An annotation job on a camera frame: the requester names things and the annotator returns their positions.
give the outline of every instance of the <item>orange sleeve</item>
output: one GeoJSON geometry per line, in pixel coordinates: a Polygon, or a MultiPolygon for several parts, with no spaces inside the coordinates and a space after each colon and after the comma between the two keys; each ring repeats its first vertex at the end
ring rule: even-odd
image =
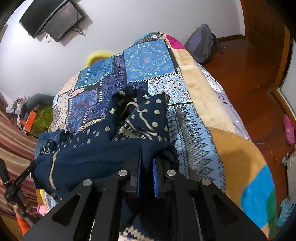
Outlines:
{"type": "Polygon", "coordinates": [[[25,233],[30,229],[30,225],[27,223],[26,220],[19,219],[18,217],[17,217],[17,222],[20,226],[20,230],[22,234],[25,235],[25,233]]]}

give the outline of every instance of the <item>reddish brown floor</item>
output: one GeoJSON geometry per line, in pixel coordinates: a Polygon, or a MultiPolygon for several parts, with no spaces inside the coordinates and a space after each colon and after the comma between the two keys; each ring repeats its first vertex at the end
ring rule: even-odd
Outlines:
{"type": "Polygon", "coordinates": [[[221,47],[223,54],[216,53],[205,68],[223,86],[251,140],[268,163],[276,186],[279,214],[279,204],[287,195],[286,170],[281,159],[294,149],[285,141],[285,113],[271,95],[280,58],[243,39],[223,42],[221,47]]]}

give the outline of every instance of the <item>pink object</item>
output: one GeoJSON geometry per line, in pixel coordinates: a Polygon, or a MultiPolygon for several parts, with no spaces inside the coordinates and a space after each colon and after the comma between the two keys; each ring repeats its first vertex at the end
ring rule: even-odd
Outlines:
{"type": "Polygon", "coordinates": [[[170,45],[174,49],[185,49],[183,44],[180,43],[179,40],[176,40],[174,37],[166,35],[167,40],[170,42],[170,45]]]}
{"type": "Polygon", "coordinates": [[[44,205],[38,205],[37,212],[40,213],[42,216],[48,213],[47,208],[44,205]]]}
{"type": "Polygon", "coordinates": [[[292,121],[289,119],[289,116],[285,114],[284,116],[284,127],[285,127],[285,138],[286,141],[290,145],[294,145],[295,137],[294,137],[294,125],[292,121]]]}

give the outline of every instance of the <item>pink patch on blanket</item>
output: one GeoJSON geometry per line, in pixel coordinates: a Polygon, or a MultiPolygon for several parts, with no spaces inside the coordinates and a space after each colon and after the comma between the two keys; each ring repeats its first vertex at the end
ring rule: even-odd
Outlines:
{"type": "Polygon", "coordinates": [[[174,49],[185,49],[185,47],[183,46],[183,44],[181,44],[178,40],[176,40],[174,37],[166,35],[166,38],[168,39],[168,41],[170,42],[170,45],[172,46],[172,48],[174,49]]]}

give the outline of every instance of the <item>silver screw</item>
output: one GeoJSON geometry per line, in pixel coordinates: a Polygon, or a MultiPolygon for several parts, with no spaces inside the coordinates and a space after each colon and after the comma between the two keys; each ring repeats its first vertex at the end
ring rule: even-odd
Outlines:
{"type": "Polygon", "coordinates": [[[123,176],[126,176],[128,174],[128,171],[121,170],[121,171],[118,172],[118,174],[123,177],[123,176]]]}
{"type": "Polygon", "coordinates": [[[174,176],[174,175],[176,175],[176,172],[174,170],[167,170],[167,175],[174,176]]]}
{"type": "Polygon", "coordinates": [[[83,186],[87,187],[87,186],[90,186],[92,184],[92,181],[90,179],[86,179],[83,181],[83,186]]]}
{"type": "Polygon", "coordinates": [[[211,180],[209,180],[209,179],[203,179],[202,180],[202,184],[205,185],[205,186],[209,186],[209,185],[211,185],[211,180]]]}

